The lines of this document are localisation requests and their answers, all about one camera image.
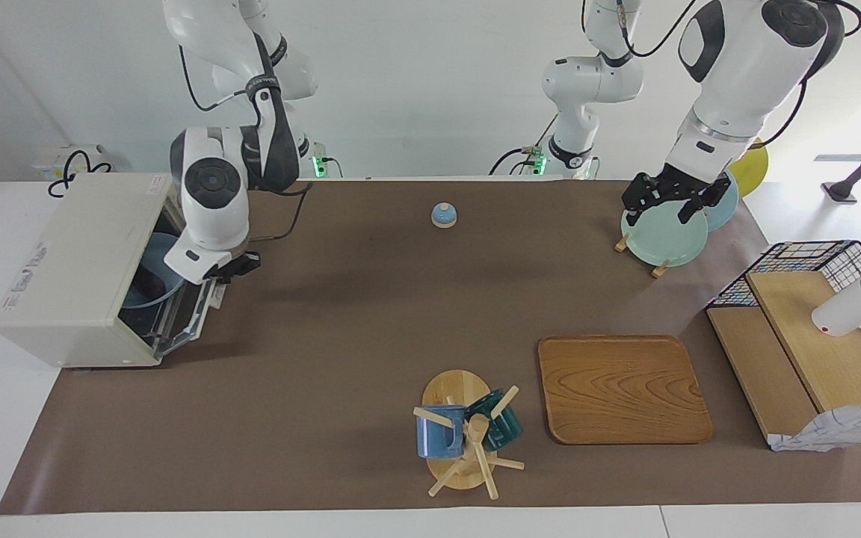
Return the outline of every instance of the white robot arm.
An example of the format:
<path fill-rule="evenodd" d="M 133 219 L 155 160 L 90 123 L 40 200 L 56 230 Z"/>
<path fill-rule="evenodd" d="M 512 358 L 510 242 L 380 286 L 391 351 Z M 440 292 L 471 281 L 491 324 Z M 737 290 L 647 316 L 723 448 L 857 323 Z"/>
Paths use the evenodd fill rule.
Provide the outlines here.
<path fill-rule="evenodd" d="M 257 115 L 254 126 L 238 129 L 192 127 L 171 147 L 187 226 L 164 261 L 189 282 L 228 282 L 260 266 L 256 253 L 245 252 L 247 191 L 282 193 L 312 145 L 293 129 L 284 99 L 314 95 L 318 83 L 307 57 L 289 51 L 272 24 L 267 0 L 163 0 L 163 7 L 175 40 L 215 65 L 220 89 L 244 88 Z"/>
<path fill-rule="evenodd" d="M 540 142 L 547 156 L 546 173 L 583 178 L 590 163 L 600 119 L 594 102 L 625 102 L 643 88 L 643 67 L 620 33 L 616 0 L 593 0 L 587 15 L 587 39 L 595 57 L 567 57 L 550 62 L 543 72 L 543 92 L 557 105 L 557 130 Z M 632 34 L 640 0 L 625 0 L 626 30 Z"/>
<path fill-rule="evenodd" d="M 804 0 L 713 0 L 691 18 L 679 57 L 703 86 L 663 170 L 637 174 L 623 194 L 635 225 L 647 208 L 687 200 L 679 213 L 715 205 L 721 175 L 749 149 L 769 115 L 801 82 L 833 59 L 843 37 L 837 6 Z"/>

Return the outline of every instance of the wire basket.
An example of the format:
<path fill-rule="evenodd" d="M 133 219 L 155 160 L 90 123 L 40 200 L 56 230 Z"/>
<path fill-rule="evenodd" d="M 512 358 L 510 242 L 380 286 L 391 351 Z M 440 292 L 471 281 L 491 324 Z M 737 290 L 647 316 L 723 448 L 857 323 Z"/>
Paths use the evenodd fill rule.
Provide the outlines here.
<path fill-rule="evenodd" d="M 838 292 L 861 276 L 861 242 L 814 241 L 773 245 L 720 295 L 711 300 L 707 309 L 759 306 L 746 280 L 749 273 L 796 271 L 819 271 Z"/>

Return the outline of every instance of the white table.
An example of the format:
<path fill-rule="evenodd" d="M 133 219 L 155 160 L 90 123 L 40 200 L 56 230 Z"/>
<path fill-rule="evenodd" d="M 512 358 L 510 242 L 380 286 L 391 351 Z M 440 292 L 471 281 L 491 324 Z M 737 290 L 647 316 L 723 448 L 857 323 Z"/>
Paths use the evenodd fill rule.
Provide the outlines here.
<path fill-rule="evenodd" d="M 858 214 L 840 214 L 820 196 L 811 185 L 766 184 L 749 201 L 769 241 L 861 239 Z M 44 184 L 0 183 L 0 299 L 57 205 Z M 798 218 L 786 211 L 790 205 Z M 834 228 L 818 225 L 826 222 Z M 0 337 L 0 497 L 57 375 Z M 0 536 L 438 536 L 443 524 L 500 536 L 848 537 L 861 535 L 861 504 L 18 516 L 0 517 Z"/>

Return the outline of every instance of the wooden mug stand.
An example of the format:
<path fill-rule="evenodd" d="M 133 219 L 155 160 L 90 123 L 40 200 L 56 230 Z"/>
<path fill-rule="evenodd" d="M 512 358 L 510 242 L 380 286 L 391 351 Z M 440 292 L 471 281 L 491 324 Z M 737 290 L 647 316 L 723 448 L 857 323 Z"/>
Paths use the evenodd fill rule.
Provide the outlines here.
<path fill-rule="evenodd" d="M 516 396 L 519 389 L 516 386 L 508 389 L 504 398 L 493 408 L 491 416 L 498 416 L 503 412 Z M 464 370 L 445 371 L 431 379 L 427 388 L 424 388 L 424 396 L 421 405 L 462 405 L 468 406 L 488 395 L 491 389 L 478 376 Z M 441 415 L 435 415 L 419 406 L 414 408 L 414 415 L 421 416 L 432 422 L 441 424 L 448 428 L 454 425 L 450 419 Z M 474 489 L 486 484 L 487 493 L 491 501 L 498 497 L 496 483 L 493 481 L 493 469 L 506 467 L 508 469 L 523 470 L 523 462 L 503 460 L 496 452 L 486 452 L 483 447 L 483 439 L 487 435 L 490 420 L 485 415 L 474 415 L 465 421 L 464 428 L 464 456 L 456 460 L 427 460 L 430 473 L 437 482 L 428 490 L 428 495 L 434 497 L 444 487 L 451 489 Z"/>
<path fill-rule="evenodd" d="M 620 239 L 620 242 L 617 243 L 616 246 L 613 247 L 613 250 L 615 250 L 616 252 L 619 252 L 619 253 L 626 251 L 626 239 L 629 239 L 629 234 L 625 234 L 623 236 L 623 238 Z M 667 269 L 669 267 L 670 267 L 670 260 L 667 259 L 665 262 L 663 262 L 663 265 L 660 265 L 656 269 L 653 269 L 652 272 L 649 273 L 649 275 L 652 276 L 652 278 L 659 279 L 660 276 L 663 276 L 663 273 L 667 272 Z"/>

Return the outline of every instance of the yellow plate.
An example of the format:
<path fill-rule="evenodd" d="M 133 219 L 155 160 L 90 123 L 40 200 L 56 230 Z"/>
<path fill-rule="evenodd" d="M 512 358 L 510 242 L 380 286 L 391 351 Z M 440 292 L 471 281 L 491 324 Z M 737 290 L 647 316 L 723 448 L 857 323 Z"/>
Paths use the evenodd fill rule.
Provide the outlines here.
<path fill-rule="evenodd" d="M 769 153 L 766 152 L 765 147 L 747 151 L 741 159 L 730 165 L 729 171 L 739 186 L 740 198 L 752 193 L 762 184 L 762 178 L 766 177 L 766 170 L 769 170 Z"/>

